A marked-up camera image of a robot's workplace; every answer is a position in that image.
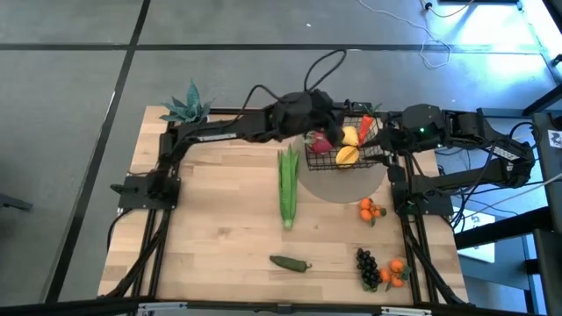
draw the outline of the artificial plant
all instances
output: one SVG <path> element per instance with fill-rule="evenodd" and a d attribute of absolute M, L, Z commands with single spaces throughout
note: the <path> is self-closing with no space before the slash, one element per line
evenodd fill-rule
<path fill-rule="evenodd" d="M 213 101 L 206 102 L 201 106 L 199 91 L 193 79 L 191 79 L 190 88 L 187 90 L 186 104 L 172 97 L 172 104 L 166 102 L 162 103 L 162 105 L 171 111 L 171 114 L 162 115 L 160 119 L 169 122 L 198 123 L 209 115 L 212 102 Z"/>

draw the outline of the sticker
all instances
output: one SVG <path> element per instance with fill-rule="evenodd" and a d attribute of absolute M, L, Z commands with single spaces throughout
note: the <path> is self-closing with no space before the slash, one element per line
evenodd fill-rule
<path fill-rule="evenodd" d="M 213 135 L 213 136 L 199 136 L 199 141 L 216 141 L 216 140 L 231 140 L 236 138 L 236 133 L 228 133 L 222 135 Z"/>
<path fill-rule="evenodd" d="M 548 142 L 551 147 L 562 148 L 562 132 L 548 130 Z"/>

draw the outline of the green pepper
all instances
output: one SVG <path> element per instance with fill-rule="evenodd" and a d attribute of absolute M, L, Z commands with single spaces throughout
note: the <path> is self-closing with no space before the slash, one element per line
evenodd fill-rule
<path fill-rule="evenodd" d="M 283 257 L 281 255 L 270 255 L 270 260 L 281 268 L 295 272 L 305 272 L 306 269 L 313 267 L 312 264 L 306 264 L 305 261 Z"/>

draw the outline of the small orange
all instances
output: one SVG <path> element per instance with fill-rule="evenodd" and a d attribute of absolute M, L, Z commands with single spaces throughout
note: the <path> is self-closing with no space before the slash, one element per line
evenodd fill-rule
<path fill-rule="evenodd" d="M 381 268 L 378 273 L 380 274 L 380 278 L 383 280 L 383 282 L 390 282 L 390 270 L 387 268 Z"/>
<path fill-rule="evenodd" d="M 400 273 L 404 269 L 404 263 L 400 259 L 392 259 L 390 261 L 390 270 L 394 273 Z"/>
<path fill-rule="evenodd" d="M 359 213 L 359 215 L 361 215 L 361 219 L 364 220 L 364 221 L 369 221 L 369 222 L 370 222 L 371 219 L 372 219 L 372 215 L 371 215 L 371 212 L 369 212 L 369 210 L 363 209 L 363 210 L 361 210 L 361 212 Z"/>
<path fill-rule="evenodd" d="M 365 197 L 361 199 L 359 202 L 359 208 L 362 210 L 368 210 L 371 208 L 372 200 L 369 197 Z"/>
<path fill-rule="evenodd" d="M 393 276 L 393 279 L 391 281 L 393 287 L 402 287 L 404 286 L 404 281 L 402 281 L 402 279 L 400 279 L 398 276 Z"/>

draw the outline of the bunch of grapes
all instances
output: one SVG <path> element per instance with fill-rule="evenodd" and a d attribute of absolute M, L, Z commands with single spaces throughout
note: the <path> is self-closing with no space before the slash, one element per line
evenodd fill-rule
<path fill-rule="evenodd" d="M 375 257 L 371 255 L 371 251 L 363 251 L 361 248 L 357 250 L 357 268 L 361 271 L 361 279 L 367 291 L 376 291 L 377 286 L 383 282 L 378 273 Z"/>

